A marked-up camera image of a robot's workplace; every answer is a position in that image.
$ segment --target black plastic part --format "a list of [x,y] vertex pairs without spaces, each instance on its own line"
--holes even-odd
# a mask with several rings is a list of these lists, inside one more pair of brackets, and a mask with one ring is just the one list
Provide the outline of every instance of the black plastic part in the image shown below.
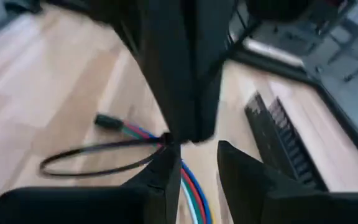
[[97,114],[94,119],[94,123],[100,128],[113,131],[120,131],[124,127],[124,122],[122,122],[120,119],[104,114]]
[[264,162],[305,187],[326,191],[305,145],[278,100],[269,110],[256,94],[245,112]]
[[180,146],[120,187],[28,187],[0,196],[0,224],[176,222]]
[[234,223],[358,223],[358,194],[311,190],[226,141],[218,168]]
[[263,162],[297,180],[275,123],[258,93],[248,102],[245,112]]
[[292,169],[298,176],[298,181],[307,187],[327,191],[327,187],[311,159],[301,136],[287,115],[280,99],[276,98],[269,107],[270,114],[276,125],[279,138],[290,160]]
[[289,78],[313,87],[338,120],[343,130],[358,148],[358,127],[353,123],[338,103],[336,103],[336,100],[328,92],[320,80],[308,76],[305,70],[301,67],[294,67],[285,64],[281,61],[266,57],[245,48],[239,49],[231,58],[237,62],[270,72],[271,75]]

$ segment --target wooden floor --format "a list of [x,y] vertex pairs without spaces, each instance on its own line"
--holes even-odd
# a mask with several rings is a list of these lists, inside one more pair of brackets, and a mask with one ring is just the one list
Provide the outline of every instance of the wooden floor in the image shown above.
[[[259,91],[267,105],[279,96],[327,186],[358,191],[358,150],[309,87],[234,62],[224,66],[216,134],[182,149],[182,157],[209,198],[216,223],[231,217],[218,177],[216,150],[226,139],[260,159],[244,114]],[[81,144],[122,139],[93,126],[96,112],[118,116],[160,134],[167,127],[136,62],[115,32],[86,17],[48,6],[0,31],[0,194],[30,185],[118,185],[141,168],[81,180],[38,176],[39,162]],[[98,170],[136,161],[151,148],[79,157],[57,166]],[[181,193],[178,223],[191,223]]]

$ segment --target white wire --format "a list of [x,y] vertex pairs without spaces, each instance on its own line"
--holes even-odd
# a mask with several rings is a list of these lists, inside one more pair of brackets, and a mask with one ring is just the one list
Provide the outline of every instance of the white wire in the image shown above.
[[182,178],[180,178],[180,185],[181,185],[181,187],[183,188],[183,191],[184,191],[184,193],[185,193],[185,195],[186,195],[187,204],[189,205],[191,217],[192,217],[192,219],[193,219],[193,224],[198,224],[198,220],[197,220],[197,216],[196,216],[196,211],[194,210],[194,205],[193,205],[193,203],[191,202],[191,197],[190,197],[189,191],[187,191],[186,185],[185,185],[185,183],[183,182],[183,179],[182,179]]

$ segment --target cable connector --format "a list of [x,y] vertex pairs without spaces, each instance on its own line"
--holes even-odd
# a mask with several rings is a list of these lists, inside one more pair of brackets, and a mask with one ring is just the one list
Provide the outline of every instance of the cable connector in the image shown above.
[[111,129],[114,131],[120,131],[124,127],[124,122],[120,119],[103,114],[96,115],[94,124],[101,128]]

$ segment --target blue wire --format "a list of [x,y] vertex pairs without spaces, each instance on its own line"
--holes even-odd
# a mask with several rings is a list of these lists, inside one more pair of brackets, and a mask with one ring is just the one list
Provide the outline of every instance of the blue wire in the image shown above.
[[[151,134],[150,132],[136,126],[137,128],[139,128],[141,131],[143,131],[144,133],[148,134],[149,137],[151,138],[155,138],[155,136],[153,134]],[[185,162],[183,162],[183,160],[181,161],[181,166],[184,168],[184,170],[186,171],[186,173],[189,175],[191,181],[194,183],[199,195],[201,196],[201,200],[203,201],[203,206],[204,206],[204,211],[206,214],[206,223],[207,224],[212,224],[212,217],[211,217],[211,211],[209,211],[209,206],[208,206],[208,201],[203,193],[203,190],[201,189],[200,185],[197,182],[196,177],[194,176],[194,174],[191,172],[191,170],[189,169],[189,167],[187,167],[187,165],[185,164]]]

